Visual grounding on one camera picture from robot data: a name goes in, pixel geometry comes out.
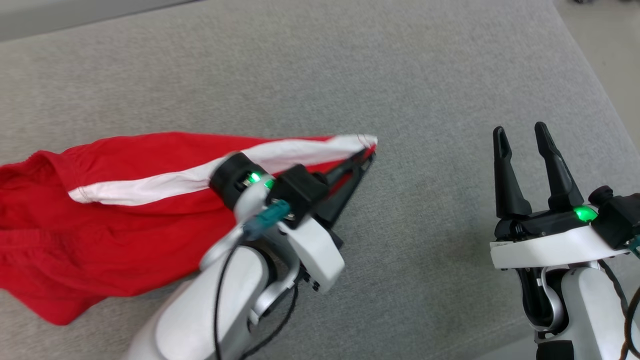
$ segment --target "white stripe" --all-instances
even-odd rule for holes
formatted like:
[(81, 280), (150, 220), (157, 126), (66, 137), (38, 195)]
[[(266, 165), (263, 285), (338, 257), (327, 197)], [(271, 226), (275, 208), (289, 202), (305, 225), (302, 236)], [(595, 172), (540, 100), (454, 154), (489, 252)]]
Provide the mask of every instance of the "white stripe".
[[(353, 153), (378, 143), (371, 135), (340, 135), (326, 141), (286, 139), (262, 143), (242, 150), (269, 173), (281, 172), (295, 164), (305, 166), (346, 159)], [(226, 158), (218, 158), (187, 170), (168, 172), (144, 179), (104, 181), (80, 186), (69, 192), (71, 199), (106, 205), (138, 206), (176, 195), (204, 190), (214, 169)]]

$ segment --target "teal connector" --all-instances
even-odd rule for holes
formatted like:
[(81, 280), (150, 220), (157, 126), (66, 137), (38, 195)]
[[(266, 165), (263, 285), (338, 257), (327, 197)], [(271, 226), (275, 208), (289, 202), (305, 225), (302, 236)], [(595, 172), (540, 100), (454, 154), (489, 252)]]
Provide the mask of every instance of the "teal connector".
[(631, 250), (631, 252), (633, 253), (633, 255), (635, 255), (638, 259), (640, 259), (640, 250), (638, 250), (638, 247), (640, 247), (640, 235), (634, 237), (633, 240), (631, 240), (631, 242), (629, 243), (629, 250)]
[(291, 212), (289, 203), (278, 200), (268, 208), (262, 210), (255, 218), (250, 219), (243, 226), (247, 241), (257, 240), (267, 229), (277, 224)]

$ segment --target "red cloth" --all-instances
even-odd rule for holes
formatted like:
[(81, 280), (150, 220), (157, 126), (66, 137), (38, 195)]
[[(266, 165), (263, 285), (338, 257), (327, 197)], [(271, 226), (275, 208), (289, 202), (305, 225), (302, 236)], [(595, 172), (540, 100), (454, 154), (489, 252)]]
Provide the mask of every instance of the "red cloth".
[(0, 167), (0, 288), (56, 325), (108, 296), (133, 296), (197, 269), (235, 224), (207, 188), (228, 153), (268, 172), (326, 171), (371, 136), (273, 140), (161, 133), (116, 137)]

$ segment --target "black wire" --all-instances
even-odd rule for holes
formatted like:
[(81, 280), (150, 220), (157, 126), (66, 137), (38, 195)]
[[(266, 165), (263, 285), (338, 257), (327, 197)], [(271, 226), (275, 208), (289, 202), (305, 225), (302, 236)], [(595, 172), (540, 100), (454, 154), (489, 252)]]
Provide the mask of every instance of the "black wire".
[[(627, 313), (629, 310), (629, 304), (627, 303), (627, 296), (625, 292), (622, 290), (622, 286), (620, 286), (620, 282), (616, 277), (616, 274), (613, 273), (613, 270), (604, 262), (604, 260), (598, 260), (598, 264), (604, 270), (605, 274), (607, 274), (609, 280), (613, 282), (613, 288), (616, 290), (616, 294), (620, 298), (620, 308), (622, 308), (622, 315), (625, 317), (625, 322), (627, 319)], [(622, 343), (622, 348), (620, 349), (620, 360), (626, 360), (629, 353), (629, 347), (627, 346), (627, 337), (625, 336), (625, 342)]]
[(620, 307), (622, 308), (622, 314), (626, 315), (629, 310), (629, 304), (627, 304), (627, 296), (625, 296), (625, 292), (622, 290), (622, 286), (620, 286), (620, 282), (616, 277), (616, 274), (613, 273), (613, 270), (604, 262), (604, 260), (598, 260), (598, 264), (604, 270), (605, 274), (609, 277), (609, 280), (613, 282), (613, 288), (616, 290), (616, 294), (620, 298)]
[[(234, 253), (236, 252), (237, 248), (240, 245), (242, 245), (242, 243), (244, 243), (244, 241), (247, 238), (249, 238), (249, 236), (247, 236), (246, 234), (243, 234), (242, 236), (240, 236), (240, 238), (238, 238), (238, 240), (236, 241), (234, 246), (229, 251), (229, 255), (225, 259), (225, 263), (222, 265), (222, 271), (220, 272), (220, 280), (218, 281), (219, 285), (218, 285), (218, 289), (216, 290), (216, 304), (215, 304), (214, 310), (213, 310), (213, 343), (214, 343), (214, 348), (213, 349), (216, 352), (216, 359), (217, 360), (222, 360), (222, 351), (221, 351), (221, 347), (220, 347), (220, 338), (218, 337), (218, 305), (220, 304), (220, 294), (221, 294), (222, 284), (223, 284), (223, 281), (224, 281), (224, 278), (225, 278), (225, 272), (227, 272), (227, 268), (229, 266), (231, 257), (234, 255)], [(258, 345), (254, 346), (251, 350), (245, 352), (240, 357), (240, 360), (245, 360), (247, 357), (249, 357), (251, 355), (254, 355), (261, 348), (265, 347), (276, 336), (278, 336), (278, 334), (280, 334), (280, 331), (282, 331), (282, 329), (285, 327), (285, 325), (287, 325), (287, 322), (289, 322), (289, 319), (291, 318), (291, 315), (293, 314), (293, 311), (296, 309), (296, 301), (297, 300), (298, 300), (298, 284), (296, 283), (293, 286), (293, 297), (291, 298), (291, 305), (289, 306), (289, 310), (288, 310), (287, 314), (285, 315), (284, 319), (282, 319), (282, 322), (280, 322), (280, 325), (278, 325), (278, 327), (269, 336), (267, 336), (266, 339), (262, 340)]]
[(280, 325), (278, 325), (278, 327), (269, 336), (267, 336), (266, 339), (262, 340), (258, 345), (255, 345), (251, 350), (245, 352), (240, 357), (240, 360), (245, 360), (247, 357), (249, 357), (251, 355), (254, 355), (260, 349), (265, 347), (276, 336), (278, 336), (278, 334), (280, 334), (280, 331), (282, 331), (284, 326), (287, 325), (287, 322), (289, 322), (289, 319), (291, 318), (291, 315), (293, 314), (293, 311), (296, 309), (296, 301), (297, 301), (297, 299), (298, 299), (298, 284), (296, 283), (293, 286), (293, 297), (291, 298), (291, 305), (289, 306), (289, 310), (288, 310), (287, 314), (284, 316), (284, 319), (282, 319), (282, 322), (280, 322)]
[(247, 238), (248, 238), (248, 235), (246, 233), (243, 233), (236, 240), (236, 243), (234, 244), (233, 247), (231, 247), (231, 250), (229, 251), (229, 255), (225, 259), (225, 263), (224, 265), (222, 265), (222, 271), (220, 272), (218, 289), (216, 290), (216, 303), (213, 308), (213, 349), (216, 352), (217, 360), (222, 360), (222, 351), (220, 350), (220, 338), (218, 337), (218, 306), (220, 304), (220, 294), (222, 293), (222, 284), (223, 284), (223, 281), (225, 280), (225, 272), (227, 272), (227, 267), (229, 266), (231, 257), (236, 252), (238, 246), (240, 246), (240, 244), (242, 244)]
[(637, 358), (640, 359), (640, 352), (636, 349), (634, 345), (634, 339), (631, 337), (631, 328), (634, 323), (634, 317), (636, 315), (636, 310), (638, 308), (638, 303), (640, 303), (640, 288), (636, 290), (634, 297), (631, 298), (631, 302), (629, 303), (629, 309), (627, 311), (627, 315), (625, 316), (625, 344), (631, 351), (631, 354), (634, 354)]

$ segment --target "gray couch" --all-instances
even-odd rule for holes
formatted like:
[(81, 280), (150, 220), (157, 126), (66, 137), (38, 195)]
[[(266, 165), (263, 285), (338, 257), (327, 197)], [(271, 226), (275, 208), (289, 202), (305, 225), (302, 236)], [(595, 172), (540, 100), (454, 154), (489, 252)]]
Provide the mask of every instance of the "gray couch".
[[(546, 0), (209, 0), (5, 42), (0, 65), (3, 163), (167, 130), (379, 136), (336, 228), (344, 274), (326, 295), (303, 286), (253, 359), (472, 359), (529, 334), (515, 273), (489, 255), (497, 125), (534, 209), (539, 120), (585, 197), (638, 190), (640, 157)], [(611, 261), (622, 278), (632, 262)], [(0, 359), (118, 359), (172, 288), (67, 327), (1, 292)]]

